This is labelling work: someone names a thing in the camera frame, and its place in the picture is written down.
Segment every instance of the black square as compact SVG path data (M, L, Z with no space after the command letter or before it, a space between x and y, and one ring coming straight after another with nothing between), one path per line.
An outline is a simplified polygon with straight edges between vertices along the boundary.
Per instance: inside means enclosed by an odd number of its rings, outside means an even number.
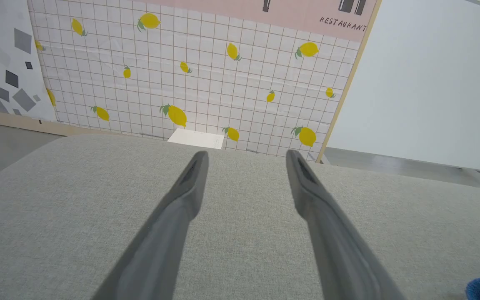
M8 91L6 89L2 89L1 87L0 87L0 98L7 102L10 102L8 100Z
M6 70L6 74L5 74L5 82L10 84L11 86L15 87L15 88L19 88L18 87L18 76L12 72L10 72L9 70Z

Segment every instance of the grid pattern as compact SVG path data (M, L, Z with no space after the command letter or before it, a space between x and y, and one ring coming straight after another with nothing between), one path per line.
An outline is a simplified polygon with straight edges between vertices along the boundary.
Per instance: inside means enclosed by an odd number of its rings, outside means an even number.
M289 148L315 160L355 61L358 42L232 17L128 0L28 0L46 87L59 122L128 135L168 139L177 125L160 113L175 105L186 129L226 135L227 150L284 156ZM146 12L156 29L135 26ZM88 32L72 31L77 19ZM306 42L319 53L295 59ZM229 43L242 57L227 55ZM186 62L192 72L180 68ZM131 68L125 79L124 67ZM325 94L332 88L336 97ZM267 102L269 91L275 100ZM91 107L105 108L110 121ZM304 126L314 146L291 134Z

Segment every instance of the yellow lemon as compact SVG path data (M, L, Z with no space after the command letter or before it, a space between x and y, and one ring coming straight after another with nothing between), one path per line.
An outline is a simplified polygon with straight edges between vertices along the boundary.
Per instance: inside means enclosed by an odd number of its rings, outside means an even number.
M314 44L313 42L305 42L305 44L297 48L297 51L295 52L295 59L297 59L298 56L303 57L303 55L314 56L319 51L320 50L318 50L318 45Z
M55 103L55 95L53 95L53 92L52 91L49 91L49 89L45 89L49 95L49 99L51 100L51 105L53 106L57 106L57 104Z
M131 77L131 69L128 66L125 66L125 70L123 71L123 76L125 78Z
M236 46L234 46L231 42L229 43L229 46L227 46L227 54L234 60L242 59L238 54L238 49L236 49Z
M236 129L231 127L225 127L221 131L225 131L225 133L229 136L230 139L232 139L235 142L238 142L238 139L240 138L240 133L238 133Z
M325 94L327 95L327 97L330 97L330 98L336 97L335 93L333 92L333 89L331 89L330 87L327 88L327 91L325 91Z
M40 44L40 42L38 42L38 40L35 40L35 45L36 45L36 49L38 49L38 51L45 51L45 47L42 46L42 44Z
M301 144L306 146L314 146L314 142L316 142L316 133L312 131L312 129L307 127L295 127L292 129L292 132L296 137L299 135L299 141Z
M190 69L184 61L181 61L181 70L185 73L192 73L192 69Z
M270 91L269 95L266 96L266 101L267 102L272 102L275 99L275 92Z
M108 112L103 108L100 108L99 106L94 106L93 108L90 108L90 110L93 110L93 112L95 112L97 116L100 117L101 119L105 121L109 121Z
M176 125L186 127L186 115L180 108L173 105L162 105L159 112L164 112L164 115L169 114L170 120Z
M79 21L73 19L72 28L74 29L74 32L76 32L78 35L86 36L88 33L82 27L83 26L79 23Z
M137 28L139 32L142 32L140 29L144 29L144 26L150 29L157 28L158 25L160 25L160 21L158 20L156 15L153 15L152 13L146 13L145 15L141 16L140 19L138 19L138 24Z

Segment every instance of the white partition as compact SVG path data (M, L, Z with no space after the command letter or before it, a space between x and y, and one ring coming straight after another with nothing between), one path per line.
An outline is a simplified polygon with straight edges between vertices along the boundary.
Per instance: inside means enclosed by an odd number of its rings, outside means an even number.
M480 170L480 6L383 0L327 146Z

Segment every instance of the white wall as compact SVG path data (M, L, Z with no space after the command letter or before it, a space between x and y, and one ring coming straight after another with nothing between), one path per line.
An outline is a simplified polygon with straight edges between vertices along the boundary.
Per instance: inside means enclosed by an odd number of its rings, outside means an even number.
M328 147L480 170L480 6L383 0Z
M32 32L27 1L0 0L0 112L56 122ZM17 87L8 83L7 71L17 76L17 84L9 81Z

